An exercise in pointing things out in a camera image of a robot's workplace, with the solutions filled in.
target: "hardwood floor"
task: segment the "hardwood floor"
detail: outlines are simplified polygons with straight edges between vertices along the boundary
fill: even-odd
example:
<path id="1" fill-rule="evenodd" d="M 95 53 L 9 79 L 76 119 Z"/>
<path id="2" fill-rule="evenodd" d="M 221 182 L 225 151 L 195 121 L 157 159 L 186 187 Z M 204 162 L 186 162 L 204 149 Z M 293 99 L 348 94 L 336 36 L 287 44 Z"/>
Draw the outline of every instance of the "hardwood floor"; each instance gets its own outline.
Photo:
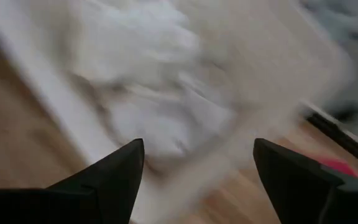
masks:
<path id="1" fill-rule="evenodd" d="M 312 158 L 358 160 L 307 122 L 270 139 Z M 46 187 L 84 168 L 71 144 L 0 55 L 0 187 Z M 280 223 L 259 180 L 255 164 L 234 172 L 199 207 L 188 224 Z"/>
<path id="2" fill-rule="evenodd" d="M 346 162 L 358 176 L 358 160 L 306 121 L 288 135 L 271 140 L 311 158 Z M 259 180 L 255 164 L 251 164 L 235 172 L 181 223 L 279 224 L 280 221 Z"/>

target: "wooden floor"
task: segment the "wooden floor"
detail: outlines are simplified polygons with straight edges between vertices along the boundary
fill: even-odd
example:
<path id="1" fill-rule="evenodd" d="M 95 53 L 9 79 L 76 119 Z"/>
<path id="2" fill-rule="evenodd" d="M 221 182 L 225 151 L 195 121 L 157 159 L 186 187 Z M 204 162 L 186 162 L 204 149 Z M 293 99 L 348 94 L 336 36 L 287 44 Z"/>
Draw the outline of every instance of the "wooden floor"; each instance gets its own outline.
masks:
<path id="1" fill-rule="evenodd" d="M 339 159 L 358 175 L 358 160 L 307 122 L 270 140 L 312 158 Z M 56 148 L 64 150 L 56 153 Z M 0 55 L 0 187 L 46 187 L 68 177 L 84 168 L 80 158 L 72 157 L 72 150 Z M 233 173 L 181 223 L 280 222 L 251 164 Z"/>
<path id="2" fill-rule="evenodd" d="M 346 162 L 358 175 L 358 160 L 307 121 L 280 139 L 279 145 L 315 159 L 330 158 Z M 280 223 L 252 164 L 239 170 L 210 194 L 195 213 L 182 223 Z"/>

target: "pink object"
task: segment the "pink object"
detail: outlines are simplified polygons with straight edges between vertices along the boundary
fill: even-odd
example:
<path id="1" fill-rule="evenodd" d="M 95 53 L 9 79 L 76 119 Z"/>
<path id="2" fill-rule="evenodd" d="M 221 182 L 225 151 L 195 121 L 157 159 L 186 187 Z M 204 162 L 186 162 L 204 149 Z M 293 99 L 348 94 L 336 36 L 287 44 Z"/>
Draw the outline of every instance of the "pink object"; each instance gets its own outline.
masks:
<path id="1" fill-rule="evenodd" d="M 318 159 L 318 162 L 330 168 L 338 170 L 339 172 L 358 178 L 357 174 L 345 162 L 336 159 Z"/>

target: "dark furniture edge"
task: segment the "dark furniture edge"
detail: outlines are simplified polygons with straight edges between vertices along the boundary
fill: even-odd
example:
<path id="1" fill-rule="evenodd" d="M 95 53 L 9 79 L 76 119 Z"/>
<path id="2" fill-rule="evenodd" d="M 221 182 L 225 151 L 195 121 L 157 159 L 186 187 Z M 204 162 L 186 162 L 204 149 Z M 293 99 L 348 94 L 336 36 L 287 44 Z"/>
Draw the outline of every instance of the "dark furniture edge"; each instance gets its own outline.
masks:
<path id="1" fill-rule="evenodd" d="M 344 133 L 337 124 L 315 111 L 306 120 L 358 159 L 358 142 Z"/>

